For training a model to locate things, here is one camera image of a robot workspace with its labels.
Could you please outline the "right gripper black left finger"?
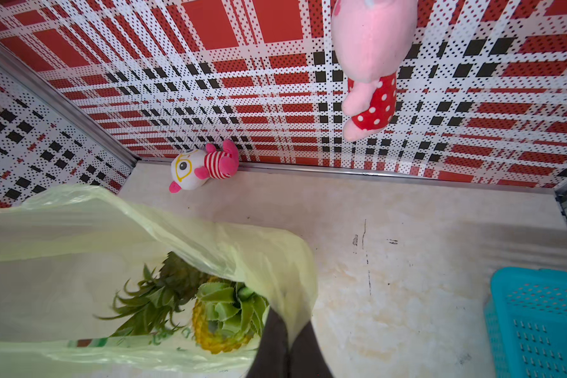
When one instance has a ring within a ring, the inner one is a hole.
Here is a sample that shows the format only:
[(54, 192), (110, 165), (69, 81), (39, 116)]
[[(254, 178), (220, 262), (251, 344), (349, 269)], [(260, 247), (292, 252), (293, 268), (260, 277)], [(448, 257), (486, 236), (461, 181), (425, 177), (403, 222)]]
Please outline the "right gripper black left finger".
[(270, 310), (258, 352), (246, 378), (288, 376), (288, 332), (280, 315)]

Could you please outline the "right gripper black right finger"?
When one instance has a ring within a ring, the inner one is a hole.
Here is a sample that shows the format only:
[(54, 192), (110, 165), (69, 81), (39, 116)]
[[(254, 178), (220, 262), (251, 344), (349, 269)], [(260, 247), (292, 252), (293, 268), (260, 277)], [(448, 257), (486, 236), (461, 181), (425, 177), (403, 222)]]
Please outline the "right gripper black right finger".
[(291, 378), (333, 378), (309, 322), (295, 339), (289, 352)]

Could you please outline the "pineapple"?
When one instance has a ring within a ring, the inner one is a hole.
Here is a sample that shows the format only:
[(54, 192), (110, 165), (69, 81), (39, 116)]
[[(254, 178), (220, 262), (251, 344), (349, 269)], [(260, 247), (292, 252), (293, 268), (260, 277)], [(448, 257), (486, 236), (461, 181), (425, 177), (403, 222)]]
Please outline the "pineapple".
[(158, 272), (143, 266), (143, 279), (135, 291), (123, 287), (123, 295), (114, 296), (111, 316), (99, 316), (102, 321), (123, 319), (112, 334), (116, 336), (173, 333), (181, 329), (173, 320), (198, 294), (211, 275), (189, 265), (174, 252), (169, 252)]
[(260, 338), (269, 302), (245, 283), (211, 277), (198, 288), (192, 312), (195, 341), (211, 354), (229, 353)]

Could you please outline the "yellow-green plastic bag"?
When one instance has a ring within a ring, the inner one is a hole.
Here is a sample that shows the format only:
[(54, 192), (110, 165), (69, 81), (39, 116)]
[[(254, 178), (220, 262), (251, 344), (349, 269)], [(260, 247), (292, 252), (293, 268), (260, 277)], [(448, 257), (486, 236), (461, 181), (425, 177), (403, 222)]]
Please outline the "yellow-green plastic bag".
[(318, 297), (313, 252), (276, 228), (214, 223), (62, 185), (0, 209), (0, 377), (71, 377), (127, 365), (177, 373), (247, 368), (260, 338), (211, 354), (195, 341), (190, 306), (173, 333), (116, 336), (116, 294), (169, 252), (211, 276), (242, 282), (282, 318), (291, 346)]

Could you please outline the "white pink plush bird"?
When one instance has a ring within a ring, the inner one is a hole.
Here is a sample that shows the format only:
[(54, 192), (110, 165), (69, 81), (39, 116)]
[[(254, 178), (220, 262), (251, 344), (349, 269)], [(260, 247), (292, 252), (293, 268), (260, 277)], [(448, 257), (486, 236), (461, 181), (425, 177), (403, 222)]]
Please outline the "white pink plush bird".
[(235, 176), (238, 170), (239, 150), (233, 141), (225, 140), (220, 150), (208, 143), (204, 150), (185, 151), (174, 158), (170, 165), (169, 192), (195, 190), (208, 179), (226, 180)]

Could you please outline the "teal plastic basket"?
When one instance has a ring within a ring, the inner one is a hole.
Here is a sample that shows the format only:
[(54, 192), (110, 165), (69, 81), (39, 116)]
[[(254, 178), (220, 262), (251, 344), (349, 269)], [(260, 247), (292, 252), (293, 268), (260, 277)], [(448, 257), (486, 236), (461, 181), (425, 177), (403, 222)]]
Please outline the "teal plastic basket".
[(503, 268), (484, 307), (498, 377), (567, 377), (567, 272)]

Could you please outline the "pink hanging plush toy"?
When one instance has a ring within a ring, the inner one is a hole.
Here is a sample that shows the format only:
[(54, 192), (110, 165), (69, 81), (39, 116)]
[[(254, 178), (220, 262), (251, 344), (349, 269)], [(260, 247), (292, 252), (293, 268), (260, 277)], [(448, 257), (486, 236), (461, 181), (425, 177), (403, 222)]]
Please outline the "pink hanging plush toy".
[(395, 114), (397, 72), (417, 29), (417, 0), (340, 0), (332, 10), (332, 42), (348, 78), (341, 109), (348, 142), (384, 130)]

